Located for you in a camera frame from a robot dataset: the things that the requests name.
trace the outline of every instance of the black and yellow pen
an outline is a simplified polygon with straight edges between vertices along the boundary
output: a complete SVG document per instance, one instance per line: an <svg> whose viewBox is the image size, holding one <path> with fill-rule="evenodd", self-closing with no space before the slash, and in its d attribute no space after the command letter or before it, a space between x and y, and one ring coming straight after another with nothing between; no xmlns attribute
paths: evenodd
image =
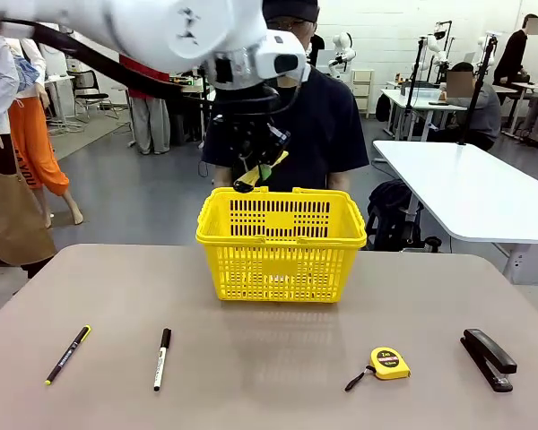
<svg viewBox="0 0 538 430"><path fill-rule="evenodd" d="M72 342L72 345L70 345L70 348L67 349L67 351L64 353L62 358L60 358L60 361L57 362L56 367L54 367L54 370L50 372L48 375L48 378L46 379L45 384L51 385L52 382L56 379L57 374L60 373L60 370L64 367L65 363L70 359L72 354L74 353L75 349L78 348L78 345L80 345L82 342L86 340L88 335L90 334L91 327L89 325L86 325L82 331L80 331L80 334L76 336L74 339L74 342Z"/></svg>

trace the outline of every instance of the black stapler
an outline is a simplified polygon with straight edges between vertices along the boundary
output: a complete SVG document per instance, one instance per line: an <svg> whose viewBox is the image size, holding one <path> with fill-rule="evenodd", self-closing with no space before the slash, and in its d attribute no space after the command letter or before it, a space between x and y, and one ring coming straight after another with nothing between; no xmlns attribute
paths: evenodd
<svg viewBox="0 0 538 430"><path fill-rule="evenodd" d="M512 391L509 374L516 373L516 362L498 343L478 329L464 331L460 339L474 363L495 392Z"/></svg>

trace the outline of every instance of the orange pants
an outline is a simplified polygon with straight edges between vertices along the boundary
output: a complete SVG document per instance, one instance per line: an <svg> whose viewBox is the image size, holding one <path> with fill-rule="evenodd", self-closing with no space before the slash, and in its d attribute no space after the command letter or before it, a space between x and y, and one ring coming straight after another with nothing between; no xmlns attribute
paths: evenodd
<svg viewBox="0 0 538 430"><path fill-rule="evenodd" d="M55 195L62 195L70 181L57 165L48 136L46 116L37 97L21 99L10 106L10 128L16 158L29 188L43 185Z"/></svg>

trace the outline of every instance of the office chair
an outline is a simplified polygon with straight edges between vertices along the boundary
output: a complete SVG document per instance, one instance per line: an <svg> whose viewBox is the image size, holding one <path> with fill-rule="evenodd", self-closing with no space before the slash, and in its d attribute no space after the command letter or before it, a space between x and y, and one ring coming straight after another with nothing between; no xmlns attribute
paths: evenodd
<svg viewBox="0 0 538 430"><path fill-rule="evenodd" d="M116 108L114 107L114 104L109 99L109 95L100 92L100 86L98 84L98 78L96 77L96 73L93 70L88 70L87 72L70 72L67 71L68 76L73 76L75 79L72 79L72 90L74 92L74 115L76 115L76 109L75 105L80 105L84 110L86 111L86 115L88 117L88 121L82 121L76 116L76 119L82 122L89 122L90 121L90 112L88 111L88 107L92 105L96 105L101 103L102 101L107 101L109 103L109 106L111 110L114 112L115 116L108 115L104 112L106 116L109 116L111 118L119 119L119 116L117 115ZM96 90L97 93L76 93L77 91L83 91L83 90Z"/></svg>

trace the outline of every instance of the basket rim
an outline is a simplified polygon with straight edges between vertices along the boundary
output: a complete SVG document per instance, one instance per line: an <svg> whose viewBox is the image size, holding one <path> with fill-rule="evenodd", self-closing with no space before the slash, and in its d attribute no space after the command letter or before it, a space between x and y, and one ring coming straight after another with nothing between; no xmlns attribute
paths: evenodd
<svg viewBox="0 0 538 430"><path fill-rule="evenodd" d="M271 194L276 196L289 196L291 194L319 194L319 195L340 195L345 198L349 205L352 222L360 231L360 237L307 237L298 236L295 240L272 240L267 239L265 235L259 236L211 236L203 232L204 216L209 206L213 203L216 196L220 194L239 194L233 188L223 187L216 188L211 195L205 199L204 206L201 209L197 219L197 231L195 232L195 240L203 245L237 245L237 246L255 246L255 247L310 247L322 248L324 246L339 248L339 249L356 249L362 248L367 243L367 234L365 232L365 220L360 214L357 203L344 191L336 190L310 190L305 188L293 188L292 193L270 192L266 186L257 187L251 193L255 194Z"/></svg>

